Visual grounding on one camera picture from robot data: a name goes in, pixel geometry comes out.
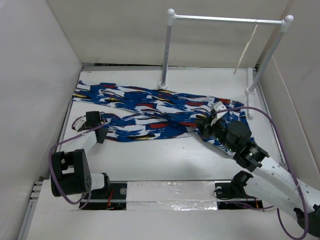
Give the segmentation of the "blue white red patterned trousers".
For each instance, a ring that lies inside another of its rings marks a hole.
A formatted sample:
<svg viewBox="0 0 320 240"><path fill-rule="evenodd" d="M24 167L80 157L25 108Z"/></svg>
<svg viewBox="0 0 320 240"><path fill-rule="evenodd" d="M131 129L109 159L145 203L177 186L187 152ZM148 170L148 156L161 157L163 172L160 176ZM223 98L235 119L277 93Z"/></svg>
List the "blue white red patterned trousers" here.
<svg viewBox="0 0 320 240"><path fill-rule="evenodd" d="M109 112L102 115L108 129L106 138L122 143L199 136L230 155L231 152L215 137L205 138L196 128L195 121L210 117L211 107L222 102L226 108L233 109L222 117L226 124L235 121L248 123L246 113L241 109L243 103L208 95L79 81L72 99L129 112L127 116Z"/></svg>

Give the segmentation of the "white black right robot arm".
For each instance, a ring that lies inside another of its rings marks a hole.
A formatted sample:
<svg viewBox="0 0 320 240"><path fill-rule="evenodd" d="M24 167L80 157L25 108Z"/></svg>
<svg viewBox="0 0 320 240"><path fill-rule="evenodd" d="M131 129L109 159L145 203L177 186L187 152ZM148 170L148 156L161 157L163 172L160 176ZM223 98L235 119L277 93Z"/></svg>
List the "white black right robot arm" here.
<svg viewBox="0 0 320 240"><path fill-rule="evenodd" d="M272 204L295 219L314 237L320 236L320 192L280 166L269 154L251 141L252 132L242 121L226 123L211 117L196 119L195 124L205 137L214 137L243 168L231 184L237 197L245 194Z"/></svg>

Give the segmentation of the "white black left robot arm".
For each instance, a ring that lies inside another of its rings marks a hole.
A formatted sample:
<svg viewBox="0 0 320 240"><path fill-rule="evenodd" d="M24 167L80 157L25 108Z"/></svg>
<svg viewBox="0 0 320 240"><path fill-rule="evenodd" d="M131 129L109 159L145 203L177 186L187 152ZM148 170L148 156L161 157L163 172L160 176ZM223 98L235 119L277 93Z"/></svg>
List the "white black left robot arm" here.
<svg viewBox="0 0 320 240"><path fill-rule="evenodd" d="M55 197L82 194L107 198L111 194L111 183L106 173L91 173L87 155L96 144L103 144L108 129L99 111L88 111L77 118L72 127L76 136L57 143L49 152L51 191Z"/></svg>

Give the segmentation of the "beige wooden clothes hanger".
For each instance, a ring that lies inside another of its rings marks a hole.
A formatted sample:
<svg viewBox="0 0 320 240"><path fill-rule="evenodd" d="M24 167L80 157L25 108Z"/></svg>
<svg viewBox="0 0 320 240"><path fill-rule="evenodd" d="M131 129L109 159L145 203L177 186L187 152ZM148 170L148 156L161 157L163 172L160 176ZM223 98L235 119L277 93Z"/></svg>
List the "beige wooden clothes hanger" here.
<svg viewBox="0 0 320 240"><path fill-rule="evenodd" d="M244 57L245 57L245 54L246 54L246 52L247 52L247 50L248 50L248 48L249 48L249 46L250 46L250 44L251 44L251 42L252 42L255 34L256 34L257 28L258 28L258 23L257 23L257 21L256 21L256 22L254 23L254 25L253 25L250 38L248 39L248 41L247 41L247 43L246 43L246 45L245 45L245 47L244 47L244 49L243 49L243 51L242 51L242 54L241 54L241 56L240 56L240 58L239 58L239 60L238 60L238 62L237 62L237 65L236 65L236 67L235 67L235 69L234 69L234 71L233 71L233 74L234 74L234 75L237 73L237 71L238 71L238 69L239 69L239 67L240 67L240 65L241 65L241 63L242 63L242 61L243 61L243 59L244 59Z"/></svg>

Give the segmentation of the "white metal clothes rack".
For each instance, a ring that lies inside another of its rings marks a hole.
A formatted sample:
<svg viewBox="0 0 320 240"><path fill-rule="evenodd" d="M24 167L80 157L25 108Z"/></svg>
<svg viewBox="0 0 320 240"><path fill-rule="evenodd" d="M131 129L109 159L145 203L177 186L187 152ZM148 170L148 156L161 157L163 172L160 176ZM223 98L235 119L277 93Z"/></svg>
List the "white metal clothes rack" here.
<svg viewBox="0 0 320 240"><path fill-rule="evenodd" d="M291 23L294 21L293 15L287 15L282 20L268 20L268 19L250 19L250 18L234 18L234 17L213 17L213 16L196 16L196 15L179 15L175 10L170 8L167 10L167 24L166 24L166 38L163 55L163 68L161 74L161 81L158 84L159 89L167 89L167 72L169 67L169 52L172 35L172 26L175 20L178 21L198 21L198 22L212 22L212 23L235 23L235 24L252 24L257 22L258 26L275 26L279 27L279 32L275 38L272 46L267 51L265 58L258 67L258 72L255 77L252 73L247 73L247 88L244 93L246 95L247 106L254 106L254 98L256 95L256 86L258 85L264 71L266 70L273 54L275 53L284 34L287 32Z"/></svg>

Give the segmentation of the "black base rail with tape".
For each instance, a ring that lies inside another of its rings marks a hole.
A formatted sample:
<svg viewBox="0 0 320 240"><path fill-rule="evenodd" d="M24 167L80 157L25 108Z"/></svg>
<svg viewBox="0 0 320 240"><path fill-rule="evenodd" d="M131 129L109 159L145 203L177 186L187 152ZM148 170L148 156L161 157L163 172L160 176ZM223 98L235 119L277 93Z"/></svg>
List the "black base rail with tape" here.
<svg viewBox="0 0 320 240"><path fill-rule="evenodd" d="M215 190L213 181L113 182L109 193L94 190L90 200L83 200L79 207L107 211L211 211L263 206L253 198L228 204L215 198Z"/></svg>

